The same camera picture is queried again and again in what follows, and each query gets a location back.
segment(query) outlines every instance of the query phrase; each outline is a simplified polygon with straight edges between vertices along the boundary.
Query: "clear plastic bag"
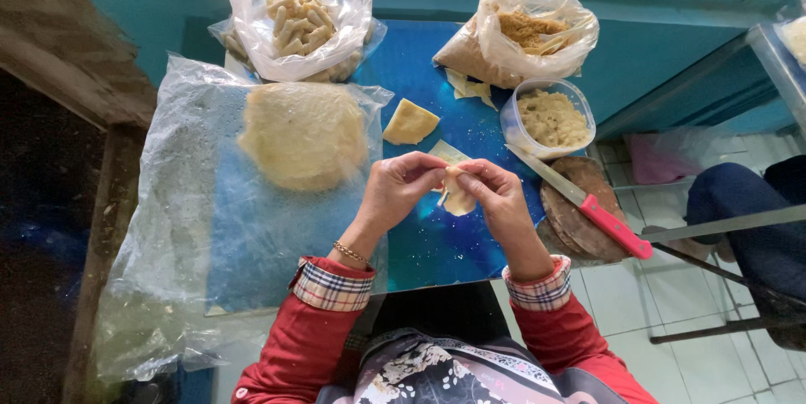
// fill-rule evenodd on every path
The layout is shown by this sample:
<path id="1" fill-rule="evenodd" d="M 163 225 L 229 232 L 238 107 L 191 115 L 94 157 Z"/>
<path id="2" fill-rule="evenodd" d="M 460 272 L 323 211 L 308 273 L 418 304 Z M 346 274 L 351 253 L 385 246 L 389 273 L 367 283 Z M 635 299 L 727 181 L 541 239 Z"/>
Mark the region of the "clear plastic bag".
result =
<path id="1" fill-rule="evenodd" d="M 364 37 L 364 48 L 360 52 L 355 52 L 350 55 L 347 60 L 337 63 L 333 67 L 326 68 L 325 70 L 314 73 L 301 81 L 309 81 L 314 83 L 341 83 L 352 75 L 358 66 L 365 60 L 372 56 L 372 53 L 378 48 L 380 43 L 386 36 L 388 27 L 376 18 L 372 18 L 369 32 Z M 219 21 L 213 25 L 207 26 L 207 31 L 213 38 L 218 40 L 219 43 L 226 48 L 230 54 L 243 66 L 243 68 L 255 80 L 259 80 L 257 70 L 252 65 L 246 50 L 243 48 L 238 32 L 232 24 L 232 17 L 227 20 Z"/>
<path id="2" fill-rule="evenodd" d="M 801 69 L 806 71 L 806 0 L 801 0 L 801 7 L 784 6 L 778 12 L 778 23 L 772 27 L 783 45 L 797 59 Z"/>
<path id="3" fill-rule="evenodd" d="M 498 12 L 522 11 L 532 18 L 565 21 L 569 30 L 541 34 L 544 42 L 569 43 L 552 55 L 528 55 L 501 33 Z M 476 14 L 434 60 L 500 88 L 514 89 L 524 79 L 574 75 L 599 38 L 599 20 L 578 0 L 480 0 Z"/>
<path id="4" fill-rule="evenodd" d="M 628 134 L 633 182 L 666 184 L 722 163 L 720 150 L 735 134 L 724 126 L 681 126 L 659 133 Z"/>
<path id="5" fill-rule="evenodd" d="M 148 380 L 260 348 L 301 255 L 325 255 L 355 216 L 381 154 L 378 86 L 339 85 L 364 111 L 368 157 L 321 192 L 264 179 L 237 144 L 249 79 L 171 56 L 140 160 L 139 202 L 101 296 L 94 350 L 104 380 Z M 387 244 L 373 255 L 386 290 Z"/>
<path id="6" fill-rule="evenodd" d="M 274 47 L 274 20 L 268 17 L 266 1 L 230 0 L 234 28 L 261 77 L 302 81 L 318 74 L 314 81 L 323 81 L 327 76 L 338 82 L 355 71 L 372 24 L 372 0 L 323 0 L 335 24 L 335 35 L 307 56 L 286 57 L 280 57 Z"/>

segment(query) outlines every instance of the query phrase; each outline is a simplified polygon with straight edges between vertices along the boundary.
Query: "red shirt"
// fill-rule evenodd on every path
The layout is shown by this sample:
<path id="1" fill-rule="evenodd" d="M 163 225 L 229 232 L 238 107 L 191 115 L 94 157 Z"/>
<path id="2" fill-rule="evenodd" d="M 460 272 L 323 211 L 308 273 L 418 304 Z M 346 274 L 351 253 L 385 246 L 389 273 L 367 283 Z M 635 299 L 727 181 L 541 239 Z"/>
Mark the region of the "red shirt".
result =
<path id="1" fill-rule="evenodd" d="M 568 259 L 558 258 L 563 256 L 553 256 L 555 273 L 534 283 L 512 283 L 505 270 L 513 297 L 510 305 L 526 347 L 552 374 L 571 367 L 583 369 L 630 404 L 657 404 L 627 371 L 624 361 L 608 350 L 593 319 L 568 288 Z M 238 380 L 233 403 L 314 402 L 319 389 L 333 381 L 348 333 L 366 305 L 365 285 L 374 271 L 355 270 L 325 258 L 304 258 L 301 264 L 292 282 L 293 292 L 280 306 L 259 361 L 244 369 Z M 317 289 L 302 272 L 306 267 L 330 277 L 347 278 L 354 289 L 367 289 L 367 295 L 356 299 L 356 293 Z M 526 294 L 545 295 L 548 291 L 552 292 L 556 309 L 523 307 L 534 306 L 529 305 Z M 361 309 L 350 310 L 353 306 Z"/>

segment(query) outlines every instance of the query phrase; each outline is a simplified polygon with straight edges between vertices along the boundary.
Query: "blue wall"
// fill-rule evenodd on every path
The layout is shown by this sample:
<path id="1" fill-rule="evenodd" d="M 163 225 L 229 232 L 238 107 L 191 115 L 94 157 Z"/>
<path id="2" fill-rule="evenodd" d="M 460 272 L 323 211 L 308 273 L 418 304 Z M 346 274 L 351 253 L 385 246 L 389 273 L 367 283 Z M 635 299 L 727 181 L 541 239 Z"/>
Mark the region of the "blue wall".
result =
<path id="1" fill-rule="evenodd" d="M 154 84 L 166 51 L 220 63 L 206 28 L 227 17 L 228 0 L 92 0 L 139 46 L 137 64 Z M 703 55 L 793 0 L 580 0 L 599 18 L 597 48 L 570 80 L 601 122 Z M 378 18 L 466 21 L 478 0 L 374 0 Z"/>

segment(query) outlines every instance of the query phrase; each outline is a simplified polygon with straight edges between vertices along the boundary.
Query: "red sleeve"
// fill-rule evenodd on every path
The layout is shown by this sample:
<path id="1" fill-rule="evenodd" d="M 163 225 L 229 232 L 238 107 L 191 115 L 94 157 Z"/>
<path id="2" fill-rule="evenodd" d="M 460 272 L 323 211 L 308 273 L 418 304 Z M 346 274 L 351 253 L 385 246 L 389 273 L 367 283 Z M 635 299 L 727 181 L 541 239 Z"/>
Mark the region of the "red sleeve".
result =
<path id="1" fill-rule="evenodd" d="M 530 311 L 510 305 L 526 347 L 543 368 L 558 374 L 579 368 L 592 374 L 630 404 L 657 404 L 627 371 L 624 360 L 610 352 L 588 312 L 571 294 L 558 310 Z"/>
<path id="2" fill-rule="evenodd" d="M 348 278 L 362 272 L 325 258 L 310 258 L 320 269 Z M 247 366 L 233 391 L 233 404 L 314 402 L 330 383 L 348 333 L 362 310 L 322 310 L 290 294 L 280 305 L 257 363 Z"/>

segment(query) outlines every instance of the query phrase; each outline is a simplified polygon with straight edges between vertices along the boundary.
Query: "plastic sheet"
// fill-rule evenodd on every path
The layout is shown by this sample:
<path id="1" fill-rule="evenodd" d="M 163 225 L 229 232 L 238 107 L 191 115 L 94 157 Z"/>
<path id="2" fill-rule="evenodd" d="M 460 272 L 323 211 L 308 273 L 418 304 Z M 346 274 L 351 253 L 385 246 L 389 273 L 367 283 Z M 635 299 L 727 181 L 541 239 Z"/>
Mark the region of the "plastic sheet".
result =
<path id="1" fill-rule="evenodd" d="M 238 37 L 264 79 L 302 81 L 331 69 L 313 81 L 347 79 L 360 62 L 364 39 L 372 24 L 372 0 L 323 0 L 336 27 L 335 35 L 307 56 L 280 57 L 273 45 L 274 20 L 268 17 L 266 0 L 230 0 Z"/>
<path id="2" fill-rule="evenodd" d="M 336 189 L 295 194 L 267 183 L 237 146 L 253 86 L 212 64 L 168 60 L 140 161 L 139 204 L 100 301 L 101 378 L 148 380 L 178 360 L 188 371 L 225 365 L 223 347 L 235 342 L 259 349 L 298 256 L 328 254 L 355 215 L 370 163 L 381 158 L 379 108 L 392 93 L 343 86 L 366 113 L 368 159 Z M 373 257 L 379 270 L 385 246 Z M 385 284 L 381 274 L 377 289 Z"/>
<path id="3" fill-rule="evenodd" d="M 778 23 L 772 27 L 787 50 L 798 60 L 803 71 L 806 71 L 806 0 L 801 0 L 801 7 L 784 6 L 778 12 Z"/>
<path id="4" fill-rule="evenodd" d="M 533 18 L 566 21 L 570 29 L 541 34 L 544 42 L 567 38 L 553 55 L 528 55 L 500 31 L 497 12 L 521 10 Z M 599 20 L 578 0 L 480 0 L 476 14 L 434 60 L 499 88 L 514 89 L 524 79 L 565 78 L 574 75 L 599 38 Z"/>

